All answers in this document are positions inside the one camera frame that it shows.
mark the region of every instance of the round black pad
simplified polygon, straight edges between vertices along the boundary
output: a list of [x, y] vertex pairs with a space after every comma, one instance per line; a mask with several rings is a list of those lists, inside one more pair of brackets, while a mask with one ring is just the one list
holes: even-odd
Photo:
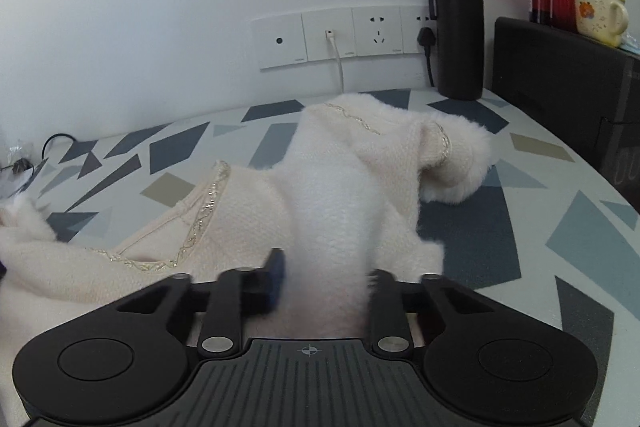
[[71, 378], [107, 380], [126, 371], [133, 362], [133, 350], [112, 339], [88, 339], [68, 346], [58, 359], [60, 369]]
[[94, 312], [35, 337], [14, 362], [25, 409], [66, 425], [109, 425], [160, 406], [188, 363], [184, 346], [150, 319]]
[[423, 368], [441, 400], [492, 425], [552, 425], [575, 417], [597, 377], [583, 343], [515, 311], [447, 323]]
[[519, 339], [503, 339], [484, 344], [478, 360], [486, 372], [509, 381], [536, 380], [551, 369], [554, 361], [542, 346]]

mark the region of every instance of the ridged black surface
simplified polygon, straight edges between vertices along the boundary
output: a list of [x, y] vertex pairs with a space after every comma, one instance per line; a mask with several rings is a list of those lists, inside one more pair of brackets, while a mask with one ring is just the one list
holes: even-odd
[[[318, 351], [312, 355], [309, 346]], [[34, 427], [52, 427], [38, 420]], [[233, 360], [204, 363], [172, 404], [131, 427], [471, 427], [424, 388], [407, 362], [377, 359], [360, 341], [253, 341]], [[561, 427], [577, 426], [565, 422]]]

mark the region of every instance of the crosshair logo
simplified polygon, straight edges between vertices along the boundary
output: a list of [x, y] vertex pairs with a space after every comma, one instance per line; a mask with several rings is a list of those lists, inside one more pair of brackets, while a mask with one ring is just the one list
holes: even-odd
[[302, 349], [300, 349], [300, 351], [302, 351], [304, 355], [310, 357], [311, 355], [315, 355], [318, 351], [322, 351], [322, 349], [318, 349], [317, 347], [309, 344], [308, 346], [305, 346]]

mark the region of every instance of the plastic bag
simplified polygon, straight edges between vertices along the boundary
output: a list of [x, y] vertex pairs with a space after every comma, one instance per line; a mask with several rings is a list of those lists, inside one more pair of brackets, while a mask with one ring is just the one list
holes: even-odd
[[16, 145], [9, 147], [6, 164], [13, 165], [22, 158], [29, 160], [33, 164], [33, 143], [18, 140]]
[[631, 33], [625, 32], [625, 34], [622, 35], [622, 44], [620, 44], [620, 49], [640, 55], [640, 42], [638, 42], [638, 39], [636, 39]]

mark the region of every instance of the black robotic gripper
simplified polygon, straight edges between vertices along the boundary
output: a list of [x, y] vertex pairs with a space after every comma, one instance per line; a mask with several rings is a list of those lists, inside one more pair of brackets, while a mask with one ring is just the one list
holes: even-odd
[[283, 277], [273, 250], [264, 267], [174, 275], [35, 337], [13, 370], [31, 424], [580, 425], [596, 362], [563, 331], [445, 277], [375, 271], [364, 339], [245, 343], [243, 319], [276, 307]]

